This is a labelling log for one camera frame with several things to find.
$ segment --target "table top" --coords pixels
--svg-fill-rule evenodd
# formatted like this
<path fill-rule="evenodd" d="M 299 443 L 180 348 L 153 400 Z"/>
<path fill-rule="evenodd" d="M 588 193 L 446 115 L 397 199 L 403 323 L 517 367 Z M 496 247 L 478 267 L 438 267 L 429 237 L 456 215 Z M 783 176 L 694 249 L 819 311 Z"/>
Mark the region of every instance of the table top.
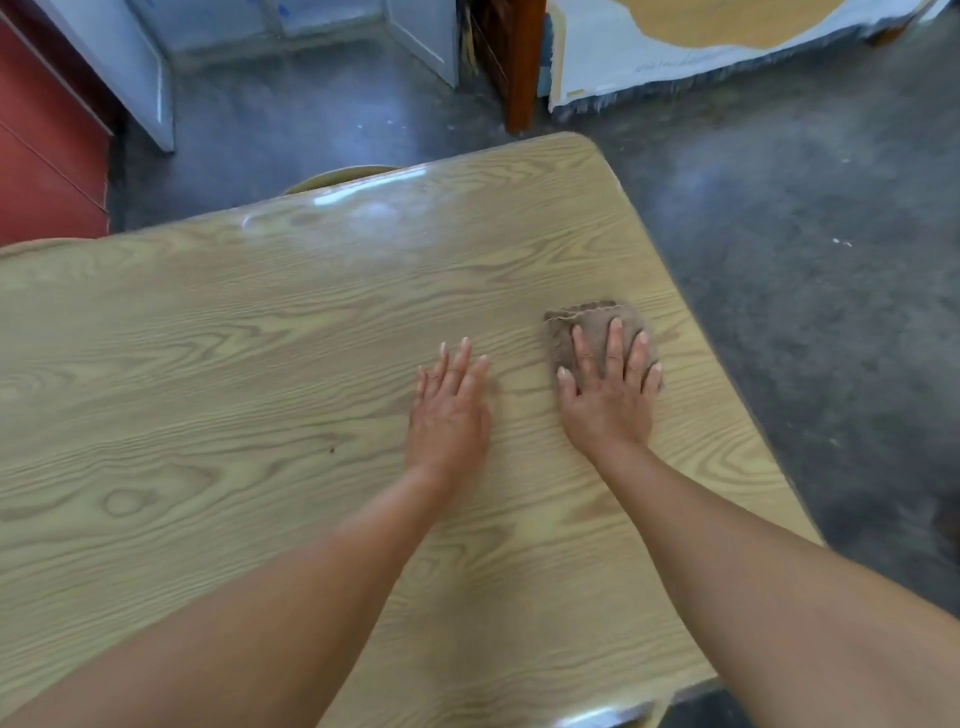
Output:
<path fill-rule="evenodd" d="M 818 540 L 596 147 L 554 134 L 0 255 L 0 715 L 335 522 L 402 462 L 417 364 L 492 359 L 482 480 L 396 585 L 329 725 L 557 723 L 713 676 L 565 441 L 541 315 L 652 322 L 654 450 Z"/>

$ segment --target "brown cloth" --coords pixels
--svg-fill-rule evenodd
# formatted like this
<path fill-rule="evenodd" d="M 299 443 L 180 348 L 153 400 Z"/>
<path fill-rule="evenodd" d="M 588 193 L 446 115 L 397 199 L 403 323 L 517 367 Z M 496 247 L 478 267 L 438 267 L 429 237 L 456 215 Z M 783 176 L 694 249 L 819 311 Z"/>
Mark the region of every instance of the brown cloth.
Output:
<path fill-rule="evenodd" d="M 557 368 L 564 366 L 573 373 L 577 379 L 577 386 L 583 390 L 582 376 L 580 369 L 577 367 L 576 357 L 573 355 L 571 331 L 575 324 L 579 324 L 584 330 L 584 335 L 587 338 L 590 350 L 593 352 L 600 375 L 606 375 L 607 331 L 614 316 L 619 316 L 623 321 L 624 360 L 630 354 L 630 347 L 633 345 L 636 335 L 645 330 L 647 335 L 650 336 L 650 343 L 647 345 L 647 366 L 657 361 L 657 346 L 654 343 L 653 331 L 643 322 L 643 319 L 631 305 L 617 303 L 616 301 L 581 303 L 557 311 L 547 311 L 543 314 L 555 383 Z"/>

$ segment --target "concrete floor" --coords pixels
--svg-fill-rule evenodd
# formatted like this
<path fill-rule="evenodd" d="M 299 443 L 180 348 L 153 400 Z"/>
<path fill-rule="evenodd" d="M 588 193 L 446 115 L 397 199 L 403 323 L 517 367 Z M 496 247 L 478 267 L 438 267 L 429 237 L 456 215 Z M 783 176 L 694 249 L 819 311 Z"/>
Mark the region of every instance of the concrete floor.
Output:
<path fill-rule="evenodd" d="M 603 150 L 839 552 L 960 616 L 960 13 L 560 127 Z M 179 152 L 136 132 L 131 229 L 243 205 L 349 164 L 511 140 L 376 30 L 178 84 Z M 742 726 L 725 693 L 664 725 Z"/>

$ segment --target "left hand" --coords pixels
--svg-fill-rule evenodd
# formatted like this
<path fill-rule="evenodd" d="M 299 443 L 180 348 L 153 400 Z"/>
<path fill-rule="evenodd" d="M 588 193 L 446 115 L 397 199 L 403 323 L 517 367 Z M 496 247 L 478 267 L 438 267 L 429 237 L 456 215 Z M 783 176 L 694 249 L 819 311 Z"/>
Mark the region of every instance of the left hand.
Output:
<path fill-rule="evenodd" d="M 417 395 L 410 409 L 406 464 L 428 478 L 462 487 L 477 474 L 490 444 L 490 409 L 483 387 L 490 369 L 486 356 L 470 366 L 465 338 L 453 364 L 446 344 L 427 373 L 417 369 Z"/>

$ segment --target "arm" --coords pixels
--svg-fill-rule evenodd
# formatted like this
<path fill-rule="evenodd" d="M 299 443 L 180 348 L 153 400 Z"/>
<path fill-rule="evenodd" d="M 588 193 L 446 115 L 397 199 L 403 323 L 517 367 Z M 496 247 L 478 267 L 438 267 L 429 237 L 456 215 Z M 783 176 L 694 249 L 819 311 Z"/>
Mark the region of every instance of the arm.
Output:
<path fill-rule="evenodd" d="M 303 726 L 347 679 L 407 560 L 479 470 L 489 368 L 418 372 L 405 474 L 332 531 L 188 605 L 80 668 L 3 728 Z"/>
<path fill-rule="evenodd" d="M 887 579 L 717 496 L 646 447 L 660 365 L 646 337 L 601 379 L 574 331 L 564 428 L 643 537 L 693 638 L 756 725 L 947 726 L 960 716 L 960 622 Z"/>

